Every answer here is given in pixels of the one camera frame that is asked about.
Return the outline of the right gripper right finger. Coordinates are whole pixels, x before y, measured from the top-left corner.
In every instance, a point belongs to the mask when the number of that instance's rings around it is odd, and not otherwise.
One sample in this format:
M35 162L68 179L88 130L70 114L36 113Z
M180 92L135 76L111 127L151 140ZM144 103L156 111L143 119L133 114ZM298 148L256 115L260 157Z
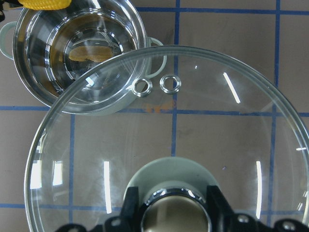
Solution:
M207 186L206 211L212 232L307 232L309 227L300 221L284 218L267 226L245 213L236 213L218 186Z

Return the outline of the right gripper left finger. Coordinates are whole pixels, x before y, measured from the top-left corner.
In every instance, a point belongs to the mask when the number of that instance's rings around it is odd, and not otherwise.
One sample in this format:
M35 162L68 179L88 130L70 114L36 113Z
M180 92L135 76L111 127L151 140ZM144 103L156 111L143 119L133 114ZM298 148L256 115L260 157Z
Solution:
M129 187L118 216L110 217L90 230L81 224L71 223L59 227L56 232L134 232L137 228L139 208L139 188Z

